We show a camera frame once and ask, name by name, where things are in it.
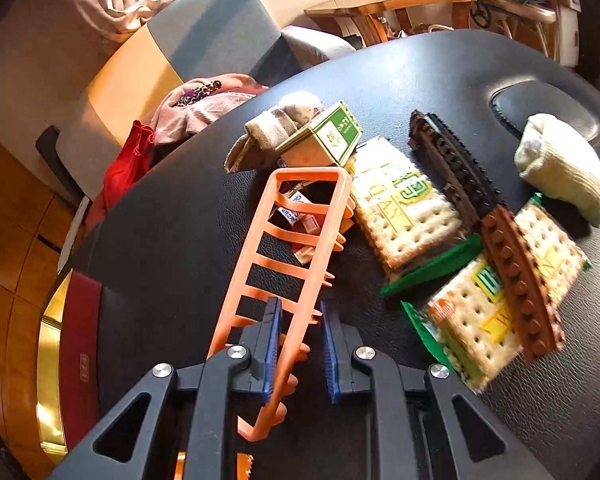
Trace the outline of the green white carton box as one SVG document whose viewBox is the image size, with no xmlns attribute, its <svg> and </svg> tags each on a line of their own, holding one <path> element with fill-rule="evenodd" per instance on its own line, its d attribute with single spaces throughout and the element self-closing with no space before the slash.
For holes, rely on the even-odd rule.
<svg viewBox="0 0 600 480">
<path fill-rule="evenodd" d="M 287 167 L 343 167 L 363 128 L 343 101 L 326 108 L 276 148 Z"/>
</svg>

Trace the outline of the cracker pack right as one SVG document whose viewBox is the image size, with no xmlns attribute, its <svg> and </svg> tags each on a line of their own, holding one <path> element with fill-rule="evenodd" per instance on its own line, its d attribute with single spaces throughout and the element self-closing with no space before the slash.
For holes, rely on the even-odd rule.
<svg viewBox="0 0 600 480">
<path fill-rule="evenodd" d="M 591 261 L 562 226 L 544 209 L 542 194 L 535 193 L 518 211 L 515 221 L 530 246 L 555 308 Z"/>
</svg>

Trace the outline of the chocolate kiss candy wrapper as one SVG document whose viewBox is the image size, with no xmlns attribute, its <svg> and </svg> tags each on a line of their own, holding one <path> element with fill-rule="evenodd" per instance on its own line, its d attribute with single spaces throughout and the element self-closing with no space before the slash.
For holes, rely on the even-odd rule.
<svg viewBox="0 0 600 480">
<path fill-rule="evenodd" d="M 297 182 L 291 185 L 284 195 L 294 202 L 311 203 L 306 196 L 304 190 L 312 184 L 312 181 Z M 275 206 L 272 210 L 271 218 L 281 223 L 283 226 L 288 226 L 294 232 L 300 234 L 320 235 L 326 216 L 324 214 L 302 214 L 301 212 Z M 294 258 L 302 266 L 307 266 L 313 259 L 315 247 L 303 245 L 296 242 L 291 244 L 291 251 Z"/>
</svg>

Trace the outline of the orange plastic rack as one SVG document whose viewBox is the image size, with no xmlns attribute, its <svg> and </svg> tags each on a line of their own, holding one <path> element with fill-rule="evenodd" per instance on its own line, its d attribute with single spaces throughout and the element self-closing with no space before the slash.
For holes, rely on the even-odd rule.
<svg viewBox="0 0 600 480">
<path fill-rule="evenodd" d="M 294 392 L 294 364 L 304 361 L 310 347 L 304 336 L 322 316 L 317 299 L 334 278 L 327 271 L 333 252 L 346 241 L 341 231 L 353 216 L 352 180 L 338 166 L 283 168 L 268 177 L 246 235 L 211 339 L 209 356 L 228 347 L 232 330 L 247 333 L 266 321 L 273 333 L 265 338 L 265 363 L 257 374 L 263 405 L 255 422 L 237 423 L 248 441 L 265 439 L 287 413 L 283 398 Z M 271 271 L 301 282 L 299 296 L 250 285 L 252 270 Z"/>
</svg>

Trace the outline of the wooden side table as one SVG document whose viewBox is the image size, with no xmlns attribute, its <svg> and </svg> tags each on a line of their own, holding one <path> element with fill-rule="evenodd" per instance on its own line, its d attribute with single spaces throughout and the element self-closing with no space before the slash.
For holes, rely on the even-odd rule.
<svg viewBox="0 0 600 480">
<path fill-rule="evenodd" d="M 477 0 L 335 0 L 319 3 L 304 10 L 304 14 L 317 24 L 323 32 L 340 35 L 337 18 L 350 18 L 360 32 L 366 47 L 383 44 L 390 40 L 385 26 L 379 17 L 389 11 L 396 12 L 396 18 L 404 32 L 413 29 L 407 9 L 430 4 L 449 4 L 452 9 L 452 27 L 469 27 L 469 11 Z"/>
</svg>

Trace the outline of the beige rolled sock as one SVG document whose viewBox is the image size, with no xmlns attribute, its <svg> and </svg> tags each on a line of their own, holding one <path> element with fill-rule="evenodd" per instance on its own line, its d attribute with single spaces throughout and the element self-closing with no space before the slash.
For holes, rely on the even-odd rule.
<svg viewBox="0 0 600 480">
<path fill-rule="evenodd" d="M 283 96 L 274 106 L 245 123 L 245 133 L 228 152 L 228 174 L 266 169 L 276 163 L 276 148 L 325 109 L 315 94 L 299 90 Z"/>
</svg>

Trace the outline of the black oval table cushion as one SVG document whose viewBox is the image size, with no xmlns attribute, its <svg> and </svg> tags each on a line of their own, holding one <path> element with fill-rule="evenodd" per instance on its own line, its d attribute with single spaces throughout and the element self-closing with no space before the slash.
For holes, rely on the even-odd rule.
<svg viewBox="0 0 600 480">
<path fill-rule="evenodd" d="M 528 80 L 512 84 L 492 96 L 490 107 L 498 121 L 520 139 L 527 120 L 549 114 L 576 129 L 589 144 L 600 136 L 600 123 L 578 101 L 546 82 Z"/>
</svg>

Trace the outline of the black toy track piece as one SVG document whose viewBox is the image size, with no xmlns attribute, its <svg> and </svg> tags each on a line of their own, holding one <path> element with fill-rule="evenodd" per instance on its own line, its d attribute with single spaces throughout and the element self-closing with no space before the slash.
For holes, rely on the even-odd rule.
<svg viewBox="0 0 600 480">
<path fill-rule="evenodd" d="M 434 180 L 468 229 L 477 229 L 496 206 L 507 208 L 478 160 L 436 114 L 412 111 L 408 145 L 417 157 L 427 159 Z"/>
</svg>

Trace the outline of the pink cloth on chair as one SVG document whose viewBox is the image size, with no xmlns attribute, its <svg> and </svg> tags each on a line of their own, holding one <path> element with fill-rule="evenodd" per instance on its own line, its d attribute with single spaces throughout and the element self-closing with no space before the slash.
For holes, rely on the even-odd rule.
<svg viewBox="0 0 600 480">
<path fill-rule="evenodd" d="M 200 133 L 266 90 L 267 86 L 246 74 L 223 74 L 186 81 L 161 101 L 148 122 L 155 133 L 155 146 L 178 143 Z"/>
</svg>

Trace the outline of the cracker pack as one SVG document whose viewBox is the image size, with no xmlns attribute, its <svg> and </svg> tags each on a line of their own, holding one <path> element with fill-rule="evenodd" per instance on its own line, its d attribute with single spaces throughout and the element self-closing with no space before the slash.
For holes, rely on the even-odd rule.
<svg viewBox="0 0 600 480">
<path fill-rule="evenodd" d="M 479 392 L 521 352 L 504 288 L 486 258 L 468 263 L 421 308 L 402 304 L 435 360 Z"/>
<path fill-rule="evenodd" d="M 412 262 L 464 240 L 452 203 L 383 136 L 359 145 L 346 169 L 355 222 L 387 275 L 394 278 Z"/>
<path fill-rule="evenodd" d="M 555 308 L 591 261 L 562 226 L 544 209 L 542 194 L 535 193 L 518 211 L 515 221 L 530 246 Z"/>
</svg>

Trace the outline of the red gold storage box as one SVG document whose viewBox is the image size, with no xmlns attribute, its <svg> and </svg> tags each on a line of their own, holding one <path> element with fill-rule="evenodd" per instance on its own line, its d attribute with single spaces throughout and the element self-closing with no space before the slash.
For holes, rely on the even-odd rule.
<svg viewBox="0 0 600 480">
<path fill-rule="evenodd" d="M 99 420 L 98 310 L 102 285 L 71 270 L 43 312 L 36 358 L 41 448 L 59 463 Z"/>
</svg>

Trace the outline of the brown toy track piece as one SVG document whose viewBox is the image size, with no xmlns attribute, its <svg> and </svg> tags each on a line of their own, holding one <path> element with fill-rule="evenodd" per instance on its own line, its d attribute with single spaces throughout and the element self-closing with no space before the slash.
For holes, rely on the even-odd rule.
<svg viewBox="0 0 600 480">
<path fill-rule="evenodd" d="M 566 336 L 546 281 L 514 215 L 502 205 L 481 219 L 486 256 L 501 279 L 513 328 L 532 364 L 562 350 Z"/>
</svg>

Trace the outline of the wooden shelf with clutter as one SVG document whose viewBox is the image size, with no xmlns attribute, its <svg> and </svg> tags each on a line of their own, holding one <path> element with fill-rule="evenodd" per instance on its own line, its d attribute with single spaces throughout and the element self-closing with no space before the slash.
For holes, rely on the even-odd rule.
<svg viewBox="0 0 600 480">
<path fill-rule="evenodd" d="M 562 66 L 576 67 L 580 50 L 580 0 L 477 0 L 471 24 L 540 51 Z"/>
</svg>

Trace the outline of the cracker pack upper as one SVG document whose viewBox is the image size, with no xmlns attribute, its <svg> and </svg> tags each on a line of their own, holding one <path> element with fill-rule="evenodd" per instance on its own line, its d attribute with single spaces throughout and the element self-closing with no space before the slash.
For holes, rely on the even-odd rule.
<svg viewBox="0 0 600 480">
<path fill-rule="evenodd" d="M 412 262 L 464 240 L 452 203 L 383 136 L 359 145 L 346 169 L 355 222 L 387 275 L 394 278 Z"/>
</svg>

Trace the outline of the cream white sock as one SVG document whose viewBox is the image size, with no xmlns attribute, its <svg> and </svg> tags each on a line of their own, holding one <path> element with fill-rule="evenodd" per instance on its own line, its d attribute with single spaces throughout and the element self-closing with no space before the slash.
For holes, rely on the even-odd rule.
<svg viewBox="0 0 600 480">
<path fill-rule="evenodd" d="M 551 114 L 529 116 L 514 164 L 522 180 L 600 226 L 600 158 L 575 128 Z"/>
</svg>

